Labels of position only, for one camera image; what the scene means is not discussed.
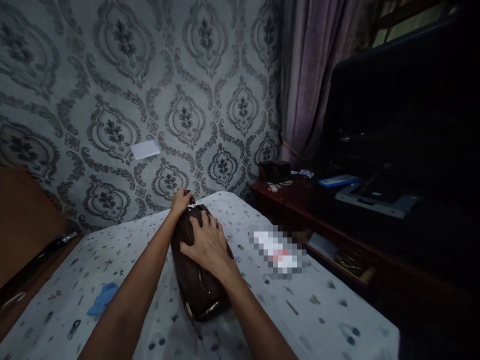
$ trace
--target bed sheet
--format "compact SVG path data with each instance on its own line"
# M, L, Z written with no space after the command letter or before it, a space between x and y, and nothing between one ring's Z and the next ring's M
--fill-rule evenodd
M233 193L197 201L223 224L244 279L299 359L397 359L399 330L313 258L292 279L249 242L267 218ZM103 285L121 285L168 210L84 236L0 344L0 359L76 359L98 319L87 315ZM134 359L250 359L232 310L207 323L185 314L169 250Z

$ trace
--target leather handbag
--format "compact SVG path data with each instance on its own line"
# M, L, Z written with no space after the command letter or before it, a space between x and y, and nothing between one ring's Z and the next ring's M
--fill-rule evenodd
M191 319L200 322L211 320L232 306L220 281L180 252L180 242L189 246L195 243L190 217L196 218L202 226L202 210L210 215L205 205L188 207L180 216L171 239L171 253L184 309ZM233 259L228 244L226 251Z

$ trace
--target wallpaper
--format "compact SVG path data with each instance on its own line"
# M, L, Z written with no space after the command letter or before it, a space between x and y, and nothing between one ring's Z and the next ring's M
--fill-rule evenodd
M245 197L280 148L278 0L0 1L0 164L97 231ZM135 160L130 145L157 140Z

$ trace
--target purple curtain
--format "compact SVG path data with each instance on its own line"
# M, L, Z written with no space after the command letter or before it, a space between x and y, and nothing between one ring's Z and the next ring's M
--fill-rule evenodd
M282 139L303 159L317 147L332 70L352 53L362 0L285 0L281 54ZM282 145L281 159L299 159Z

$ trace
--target window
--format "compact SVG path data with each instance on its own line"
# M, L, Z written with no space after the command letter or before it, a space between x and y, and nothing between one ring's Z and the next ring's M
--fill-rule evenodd
M364 50L432 24L454 10L454 1L451 0L379 0Z

